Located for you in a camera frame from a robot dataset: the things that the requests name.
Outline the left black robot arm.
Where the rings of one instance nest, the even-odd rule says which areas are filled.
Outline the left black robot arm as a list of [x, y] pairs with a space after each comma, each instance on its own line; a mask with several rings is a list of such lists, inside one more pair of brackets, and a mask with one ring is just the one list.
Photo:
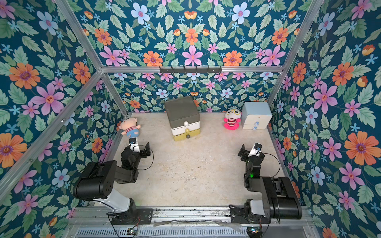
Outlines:
[[135, 183], [141, 171], [141, 159], [149, 156], [154, 156], [150, 143], [131, 144], [121, 153], [121, 167], [115, 160], [89, 163], [75, 183], [72, 195], [80, 200], [99, 202], [113, 213], [135, 216], [135, 201], [118, 192], [114, 183]]

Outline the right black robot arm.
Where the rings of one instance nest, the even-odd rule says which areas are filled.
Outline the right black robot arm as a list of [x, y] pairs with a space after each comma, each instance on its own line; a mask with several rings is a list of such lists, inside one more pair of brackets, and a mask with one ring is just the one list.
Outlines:
[[259, 192], [262, 198], [247, 200], [244, 205], [245, 217], [250, 221], [254, 218], [300, 220], [302, 205], [292, 181], [288, 177], [261, 175], [262, 162], [267, 155], [262, 152], [262, 147], [255, 143], [251, 150], [247, 150], [242, 145], [238, 152], [240, 160], [245, 162], [244, 187], [249, 192]]

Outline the grey top drawer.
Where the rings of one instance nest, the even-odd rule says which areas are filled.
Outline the grey top drawer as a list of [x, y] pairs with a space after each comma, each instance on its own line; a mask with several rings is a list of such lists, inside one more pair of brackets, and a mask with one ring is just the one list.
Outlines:
[[164, 103], [172, 129], [199, 122], [199, 111], [191, 96], [169, 100]]

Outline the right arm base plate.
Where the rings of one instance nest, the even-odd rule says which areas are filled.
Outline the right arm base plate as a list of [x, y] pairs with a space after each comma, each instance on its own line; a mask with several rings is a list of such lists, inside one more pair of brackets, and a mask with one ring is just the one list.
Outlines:
[[268, 224], [271, 220], [263, 215], [253, 215], [248, 208], [229, 205], [231, 223]]

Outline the white drawer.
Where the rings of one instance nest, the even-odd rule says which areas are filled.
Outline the white drawer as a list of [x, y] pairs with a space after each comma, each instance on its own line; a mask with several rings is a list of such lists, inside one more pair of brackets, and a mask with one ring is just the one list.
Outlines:
[[171, 129], [171, 131], [172, 131], [173, 136], [178, 136], [178, 135], [188, 133], [191, 131], [195, 131], [198, 129], [200, 129], [200, 122], [196, 122], [196, 123], [184, 125], [181, 127], [177, 127], [177, 128]]

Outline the yellow bottom drawer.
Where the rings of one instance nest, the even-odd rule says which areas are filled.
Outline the yellow bottom drawer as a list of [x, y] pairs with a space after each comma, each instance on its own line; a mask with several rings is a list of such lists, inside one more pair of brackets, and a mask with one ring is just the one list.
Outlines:
[[200, 134], [200, 129], [190, 131], [189, 129], [186, 129], [186, 132], [180, 135], [173, 136], [173, 139], [175, 141], [181, 141], [185, 139], [190, 139], [191, 137], [194, 137], [196, 135]]

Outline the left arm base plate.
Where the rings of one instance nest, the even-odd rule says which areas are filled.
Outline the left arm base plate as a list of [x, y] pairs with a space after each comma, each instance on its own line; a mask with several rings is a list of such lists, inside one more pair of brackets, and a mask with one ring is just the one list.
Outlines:
[[123, 213], [114, 213], [111, 219], [112, 225], [147, 225], [153, 218], [153, 209], [138, 208]]

